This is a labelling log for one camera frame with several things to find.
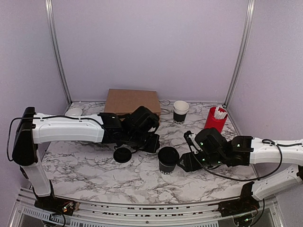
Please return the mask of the stack of black cup lids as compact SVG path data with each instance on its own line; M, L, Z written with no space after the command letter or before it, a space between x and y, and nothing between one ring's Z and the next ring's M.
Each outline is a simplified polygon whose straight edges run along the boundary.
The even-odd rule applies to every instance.
M114 151L113 158L118 163L126 163L132 158L132 153L128 148L118 148Z

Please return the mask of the stack of black paper cups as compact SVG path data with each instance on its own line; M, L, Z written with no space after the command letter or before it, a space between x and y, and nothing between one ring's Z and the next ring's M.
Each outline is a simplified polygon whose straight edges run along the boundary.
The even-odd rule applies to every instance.
M189 104L185 101L176 101L173 104L173 121L175 124L184 123L186 115L189 111Z

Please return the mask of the single black paper cup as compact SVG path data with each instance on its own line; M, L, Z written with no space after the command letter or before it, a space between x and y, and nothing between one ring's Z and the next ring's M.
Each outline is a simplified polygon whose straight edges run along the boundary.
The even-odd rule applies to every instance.
M174 171L175 167L176 167L176 165L167 166L167 165L159 162L159 170L164 175L171 174Z

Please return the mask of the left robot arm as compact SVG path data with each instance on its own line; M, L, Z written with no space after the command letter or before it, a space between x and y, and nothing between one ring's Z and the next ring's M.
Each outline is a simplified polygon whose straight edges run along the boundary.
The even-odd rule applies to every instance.
M49 210L56 210L60 200L54 195L53 186L41 166L38 146L55 141L85 141L115 144L113 158L118 163L128 162L136 151L155 153L160 147L156 133L160 118L147 107L139 106L133 113L116 115L98 113L66 116L37 113L27 107L22 117L14 118L18 127L10 162L18 164L33 186L36 200Z

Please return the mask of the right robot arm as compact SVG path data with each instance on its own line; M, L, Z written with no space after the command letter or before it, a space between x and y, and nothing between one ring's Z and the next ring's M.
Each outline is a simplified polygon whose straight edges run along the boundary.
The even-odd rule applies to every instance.
M284 191L303 182L303 141L270 140L252 136L236 136L227 140L215 128L201 130L198 134L184 133L190 152L183 154L178 165L186 172L227 167L277 163L270 173L243 180L241 196L234 207L244 212L253 204L272 194Z

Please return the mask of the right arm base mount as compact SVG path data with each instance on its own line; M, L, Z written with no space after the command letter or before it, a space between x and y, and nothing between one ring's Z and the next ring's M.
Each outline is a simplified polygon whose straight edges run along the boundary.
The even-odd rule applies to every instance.
M252 197L253 184L254 182L244 184L239 198L218 203L218 211L222 217L238 215L260 208L259 202Z

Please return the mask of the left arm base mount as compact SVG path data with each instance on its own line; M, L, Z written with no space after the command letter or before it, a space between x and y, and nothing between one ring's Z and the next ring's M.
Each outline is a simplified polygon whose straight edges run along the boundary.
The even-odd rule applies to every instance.
M33 193L36 197L34 206L43 210L54 211L72 216L73 213L79 209L80 203L73 200L56 197L54 195L52 182L49 181L49 184L51 189L50 195L44 197L38 196L35 192L35 188L33 187Z

